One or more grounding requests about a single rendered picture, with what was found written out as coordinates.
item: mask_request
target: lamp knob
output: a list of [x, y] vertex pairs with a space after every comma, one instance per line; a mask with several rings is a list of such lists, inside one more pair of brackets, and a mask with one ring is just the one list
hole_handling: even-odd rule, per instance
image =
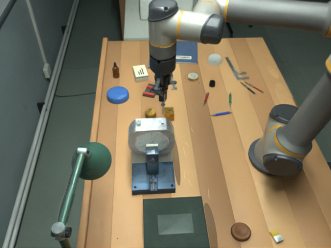
[[72, 228], [71, 228], [71, 227], [67, 227], [67, 228], [66, 228], [66, 231], [65, 231], [65, 233], [64, 233], [64, 237], [66, 237], [66, 238], [70, 238], [70, 236], [71, 236], [71, 232], [72, 232]]

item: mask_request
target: dark green box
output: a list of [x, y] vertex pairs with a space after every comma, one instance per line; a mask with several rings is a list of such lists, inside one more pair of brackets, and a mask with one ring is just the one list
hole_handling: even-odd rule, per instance
[[210, 247], [201, 197], [146, 199], [143, 206], [144, 247]]

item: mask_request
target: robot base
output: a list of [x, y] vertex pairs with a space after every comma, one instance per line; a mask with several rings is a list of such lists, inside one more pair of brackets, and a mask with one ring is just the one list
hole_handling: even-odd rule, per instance
[[152, 175], [147, 174], [146, 163], [132, 164], [132, 194], [175, 193], [175, 174], [172, 162], [159, 162], [159, 174], [155, 175], [155, 190], [153, 190]]
[[256, 141], [254, 141], [250, 147], [249, 147], [249, 151], [248, 151], [248, 157], [250, 162], [252, 163], [252, 165], [260, 172], [265, 173], [267, 175], [272, 175], [271, 173], [269, 173], [266, 168], [263, 166], [263, 164], [261, 164], [255, 157], [254, 155], [254, 149], [255, 149], [255, 145], [257, 144], [257, 142], [260, 139], [257, 139]]

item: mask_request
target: white pipe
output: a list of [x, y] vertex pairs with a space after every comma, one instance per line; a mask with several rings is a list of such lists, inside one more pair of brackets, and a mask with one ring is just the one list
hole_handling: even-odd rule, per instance
[[35, 14], [33, 13], [33, 9], [32, 9], [32, 6], [31, 6], [31, 2], [30, 2], [30, 0], [26, 0], [26, 3], [27, 3], [27, 8], [29, 9], [29, 13], [30, 13], [30, 17], [31, 17], [31, 20], [32, 20], [33, 28], [35, 29], [35, 33], [36, 33], [36, 36], [37, 36], [37, 40], [38, 40], [39, 48], [40, 48], [40, 51], [41, 51], [41, 56], [42, 56], [42, 59], [43, 59], [43, 63], [47, 64], [45, 51], [44, 51], [43, 46], [42, 46], [42, 42], [41, 42], [41, 38], [40, 38], [38, 26], [37, 26]]
[[22, 181], [19, 187], [18, 194], [16, 196], [16, 201], [15, 205], [13, 208], [13, 212], [11, 214], [10, 222], [7, 228], [6, 236], [5, 236], [5, 241], [3, 244], [3, 248], [9, 248], [14, 247], [16, 239], [17, 239], [17, 234], [18, 230], [22, 221], [22, 214], [25, 208], [26, 200], [27, 200], [27, 195], [31, 186], [32, 182], [32, 177], [34, 174], [34, 170], [36, 167], [36, 161], [39, 155], [40, 151], [40, 146], [41, 142], [43, 139], [43, 135], [46, 129], [46, 124], [47, 120], [49, 117], [50, 109], [53, 103], [53, 98], [59, 78], [59, 74], [61, 72], [66, 48], [68, 46], [69, 42], [69, 37], [71, 34], [72, 26], [73, 26], [73, 21], [76, 16], [77, 8], [78, 8], [79, 0], [74, 0], [70, 12], [70, 16], [68, 19], [67, 23], [67, 28], [64, 33], [62, 43], [59, 49], [59, 53], [56, 59], [56, 63], [54, 66], [54, 72], [51, 77], [50, 85], [46, 94], [45, 98], [45, 105], [43, 106], [40, 114], [40, 118], [38, 121], [36, 133], [30, 148], [30, 152], [26, 161]]

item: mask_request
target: pen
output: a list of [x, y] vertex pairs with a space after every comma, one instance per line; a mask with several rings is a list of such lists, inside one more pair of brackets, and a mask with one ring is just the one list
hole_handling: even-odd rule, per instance
[[203, 102], [203, 105], [205, 105], [207, 103], [208, 96], [209, 96], [209, 92], [207, 92], [207, 94], [206, 94], [206, 97], [205, 97], [205, 100]]
[[252, 92], [254, 95], [256, 95], [256, 93], [253, 91], [253, 90], [251, 90], [250, 88], [248, 88], [245, 84], [243, 84], [242, 82], [240, 82], [242, 85], [244, 85], [245, 86], [245, 88], [246, 89], [248, 89], [250, 92]]
[[231, 107], [231, 104], [232, 104], [232, 95], [231, 95], [231, 92], [230, 92], [230, 94], [229, 94], [229, 105], [230, 105], [230, 107]]
[[211, 116], [227, 115], [227, 114], [230, 114], [230, 113], [232, 113], [232, 111], [221, 112], [221, 113], [213, 114]]
[[258, 90], [259, 92], [264, 93], [262, 90], [256, 88], [255, 86], [253, 86], [253, 85], [251, 85], [251, 84], [249, 84], [249, 83], [247, 83], [247, 82], [245, 82], [245, 83], [248, 84], [249, 86], [253, 87], [254, 89]]

